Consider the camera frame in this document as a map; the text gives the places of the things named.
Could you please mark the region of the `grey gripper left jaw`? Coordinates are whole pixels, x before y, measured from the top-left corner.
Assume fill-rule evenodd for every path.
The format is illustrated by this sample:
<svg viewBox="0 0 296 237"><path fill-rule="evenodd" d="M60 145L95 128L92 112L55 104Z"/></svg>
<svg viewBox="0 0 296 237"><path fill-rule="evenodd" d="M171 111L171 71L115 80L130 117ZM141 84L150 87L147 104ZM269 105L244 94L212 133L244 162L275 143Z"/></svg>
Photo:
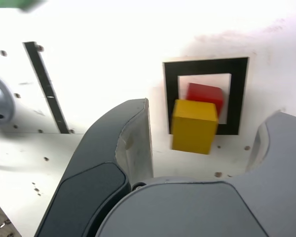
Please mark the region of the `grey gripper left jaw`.
<svg viewBox="0 0 296 237"><path fill-rule="evenodd" d="M36 231L93 237L132 186L153 177L148 99L123 102L84 134Z"/></svg>

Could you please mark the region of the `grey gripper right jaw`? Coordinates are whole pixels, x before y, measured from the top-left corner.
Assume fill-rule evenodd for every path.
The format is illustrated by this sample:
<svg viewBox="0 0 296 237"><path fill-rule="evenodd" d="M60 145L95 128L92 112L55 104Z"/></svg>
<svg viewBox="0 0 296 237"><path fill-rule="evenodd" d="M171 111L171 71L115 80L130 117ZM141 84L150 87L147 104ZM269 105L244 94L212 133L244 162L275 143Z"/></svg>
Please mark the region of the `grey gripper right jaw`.
<svg viewBox="0 0 296 237"><path fill-rule="evenodd" d="M215 182L146 185L123 198L99 237L296 237L296 117L276 113L257 132L262 162Z"/></svg>

